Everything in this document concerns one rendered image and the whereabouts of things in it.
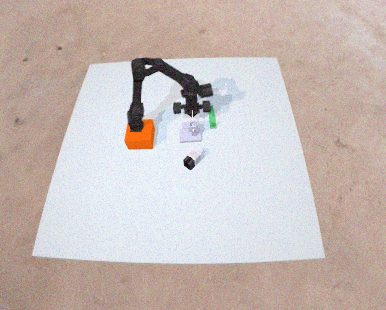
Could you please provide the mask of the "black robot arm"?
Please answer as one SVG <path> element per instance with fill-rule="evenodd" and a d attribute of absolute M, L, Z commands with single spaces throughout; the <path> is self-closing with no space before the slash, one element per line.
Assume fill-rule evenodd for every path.
<path fill-rule="evenodd" d="M 145 65 L 152 67 L 146 69 Z M 183 88 L 180 90 L 180 93 L 186 102 L 198 101 L 197 94 L 201 99 L 214 95 L 211 83 L 199 85 L 199 82 L 194 79 L 192 75 L 181 73 L 159 57 L 154 59 L 135 58 L 131 63 L 131 70 L 133 76 L 133 94 L 129 110 L 126 112 L 130 132 L 142 132 L 144 129 L 143 117 L 145 110 L 143 102 L 141 103 L 141 91 L 145 76 L 150 76 L 155 72 L 161 72 L 170 79 L 177 81 Z"/>

